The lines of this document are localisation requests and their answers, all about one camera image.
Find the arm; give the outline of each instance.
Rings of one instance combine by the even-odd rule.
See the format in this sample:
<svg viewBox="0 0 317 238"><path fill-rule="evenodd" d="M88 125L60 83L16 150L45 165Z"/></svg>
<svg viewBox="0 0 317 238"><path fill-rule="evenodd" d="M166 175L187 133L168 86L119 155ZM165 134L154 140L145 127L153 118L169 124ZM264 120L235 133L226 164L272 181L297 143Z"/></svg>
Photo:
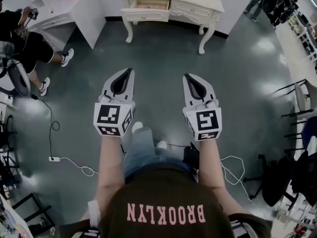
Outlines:
<svg viewBox="0 0 317 238"><path fill-rule="evenodd" d="M32 9L30 7L25 7L21 13L21 18L19 20L18 26L21 26L25 23L25 21L28 19L30 12Z"/></svg>
<svg viewBox="0 0 317 238"><path fill-rule="evenodd" d="M225 187L215 139L200 142L199 183L215 194L226 215L248 213L233 199Z"/></svg>
<svg viewBox="0 0 317 238"><path fill-rule="evenodd" d="M123 154L120 138L103 136L100 152L98 189L95 199L98 202L101 217L113 195L124 186Z"/></svg>

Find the white sneaker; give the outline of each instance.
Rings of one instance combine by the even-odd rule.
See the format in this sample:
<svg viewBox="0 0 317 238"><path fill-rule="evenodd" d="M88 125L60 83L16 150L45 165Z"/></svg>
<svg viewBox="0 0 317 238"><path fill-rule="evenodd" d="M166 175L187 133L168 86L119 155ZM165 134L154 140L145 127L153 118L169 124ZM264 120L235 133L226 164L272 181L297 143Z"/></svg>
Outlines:
<svg viewBox="0 0 317 238"><path fill-rule="evenodd" d="M73 58L74 56L74 50L70 49L68 52L62 54L62 56L64 57L64 61L61 62L61 66L65 67L66 65L68 65L68 62Z"/></svg>
<svg viewBox="0 0 317 238"><path fill-rule="evenodd" d="M48 90L48 87L50 85L50 78L47 77L43 82L42 82L42 88L40 89L40 93L41 93L41 96L45 96L46 95L46 92Z"/></svg>
<svg viewBox="0 0 317 238"><path fill-rule="evenodd" d="M132 134L134 134L134 132L137 130L137 129L141 129L143 128L143 123L141 123L140 121L136 121L135 124L133 124L132 126Z"/></svg>
<svg viewBox="0 0 317 238"><path fill-rule="evenodd" d="M167 143L162 140L157 144L157 148L167 149Z"/></svg>

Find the epoxy floor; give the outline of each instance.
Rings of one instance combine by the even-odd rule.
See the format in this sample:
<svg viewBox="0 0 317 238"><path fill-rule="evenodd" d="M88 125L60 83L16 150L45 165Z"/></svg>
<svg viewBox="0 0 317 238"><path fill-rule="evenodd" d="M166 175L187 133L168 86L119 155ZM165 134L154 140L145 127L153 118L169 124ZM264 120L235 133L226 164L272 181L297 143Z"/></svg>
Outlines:
<svg viewBox="0 0 317 238"><path fill-rule="evenodd" d="M60 131L52 132L54 156L98 170L101 137L93 126L94 103L104 82L126 67L134 68L136 74L134 121L150 127L157 139L179 145L193 140L182 116L182 76L188 72L213 86L222 107L223 131L217 140L220 155L242 158L246 176L262 174L258 154L277 160L292 144L283 135L295 128L290 119L280 116L293 110L294 97L272 94L291 83L290 72L265 15L257 23L242 15L227 40L213 36L206 43L205 55L198 54L198 27L194 31L140 23L133 28L133 41L127 44L123 22L107 22L93 50L76 29L65 48L75 50L67 67L38 63L40 79L51 78L43 100L60 123ZM98 176L85 176L68 160L49 162L50 112L42 102L16 98L14 108L7 112L13 114L18 131L13 139L21 167L16 199L34 192L44 205L52 206L49 213L57 224L79 220L95 195ZM123 139L125 149L130 140L131 132ZM182 154L182 148L172 149ZM242 174L239 160L226 160L224 165L237 177ZM263 216L247 200L241 185L227 185L247 210ZM245 185L249 192L257 186L257 182ZM254 203L270 218L272 210L261 197Z"/></svg>

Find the white cable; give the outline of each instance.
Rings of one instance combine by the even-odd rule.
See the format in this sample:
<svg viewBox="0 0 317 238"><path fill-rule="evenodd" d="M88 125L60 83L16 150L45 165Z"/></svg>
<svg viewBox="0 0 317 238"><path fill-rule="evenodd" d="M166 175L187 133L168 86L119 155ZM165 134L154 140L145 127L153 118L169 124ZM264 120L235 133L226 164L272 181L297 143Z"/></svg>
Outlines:
<svg viewBox="0 0 317 238"><path fill-rule="evenodd" d="M87 167L87 166L82 166L82 167L80 167L80 166L76 165L75 162L73 162L71 159L69 159L69 158L67 158L67 157L61 157L61 160L62 160L62 159L67 159L67 160L69 160L69 161L70 161L72 164L74 164L76 167L80 168L81 171L82 171L86 176L88 176L88 177L92 177L95 173L99 175L99 173L98 173L97 171L93 170L91 167ZM89 175L88 173L86 173L86 172L84 171L84 169L89 169L89 170L92 171L93 173L92 173L91 175Z"/></svg>
<svg viewBox="0 0 317 238"><path fill-rule="evenodd" d="M242 173L242 175L240 176L239 179L238 179L228 168L226 168L226 167L222 164L221 161L223 161L223 160L225 160L225 159L228 159L228 158L235 158L235 159L238 159L238 160L240 160L240 161L242 162L243 173ZM242 160L241 158L238 158L238 157L235 157L235 156L227 156L227 157L224 157L224 158L220 159L220 163L221 163L221 166L223 167L223 170L224 170L224 178L226 179L226 181L227 181L228 183L232 184L232 185L237 185L238 183L241 183L241 186L242 186L242 188L243 188L245 194L247 195L247 199L251 202L251 204L253 204L255 207L257 207L257 208L263 213L264 217L265 217L266 220L267 220L267 217L266 217L264 211L263 211L259 206L257 206L255 203L252 202L252 200L249 198L249 195L248 195L246 189L244 188L244 186L243 186L243 184L242 184L242 182L241 182L241 179L242 179L242 177L243 177L243 175L244 175L244 173L245 173L245 168L244 168L243 160ZM230 181L228 180L226 171L228 171L228 172L237 180L236 183L230 182Z"/></svg>
<svg viewBox="0 0 317 238"><path fill-rule="evenodd" d="M226 167L222 164L221 161L223 161L223 160L225 160L225 159L228 159L228 158L234 158L234 159L238 159L238 160L241 161L241 163L242 163L242 168L243 168L243 172L242 172L242 175L240 176L240 178L237 178L228 168L226 168ZM98 175L99 175L99 173L98 173L97 171L93 170L91 167L87 167L87 166L82 166L82 167L80 167L80 166L78 166L75 162L73 162L71 159L69 159L69 158L67 158L67 157L61 157L61 160L62 160L62 159L69 160L69 161L70 161L72 164L74 164L76 167L80 168L81 171L84 173L84 175L86 175L86 176L88 176L88 177L92 177L94 174L98 174ZM224 157L224 158L220 159L220 163L221 163L221 166L222 166L222 168L223 168L223 170L224 170L224 178L226 179L226 181L227 181L228 183L232 184L232 185L237 185L238 183L241 183L241 186L242 186L242 188L243 188L245 194L247 195L248 200L249 200L254 206L256 206L256 207L263 213L263 215L265 216L265 218L267 219L267 217L266 217L265 213L263 212L263 210L262 210L259 206L257 206L255 203L253 203L252 200L249 198L249 195L248 195L246 189L244 188L244 186L243 186L243 184L242 184L242 182L241 182L241 179L242 179L242 177L244 176L244 173L245 173L245 168L244 168L243 160L242 160L241 158L236 157L236 156L227 156L227 157ZM92 171L92 174L90 175L90 174L86 173L86 172L84 171L84 169L89 169L90 171ZM227 172L226 172L226 171L228 171L228 172L236 179L236 181L237 181L236 183L233 183L233 182L231 182L231 181L228 180L228 178L227 178Z"/></svg>

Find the black shorts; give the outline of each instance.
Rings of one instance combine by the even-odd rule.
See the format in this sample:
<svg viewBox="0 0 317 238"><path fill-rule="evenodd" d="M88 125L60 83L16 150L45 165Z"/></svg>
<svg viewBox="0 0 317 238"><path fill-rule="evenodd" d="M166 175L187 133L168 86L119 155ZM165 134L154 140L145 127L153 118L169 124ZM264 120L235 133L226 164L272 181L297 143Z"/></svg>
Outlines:
<svg viewBox="0 0 317 238"><path fill-rule="evenodd" d="M20 61L27 74L31 73L36 66L36 61L49 63L53 59L53 48L47 43L41 34L31 32L23 51L14 56Z"/></svg>

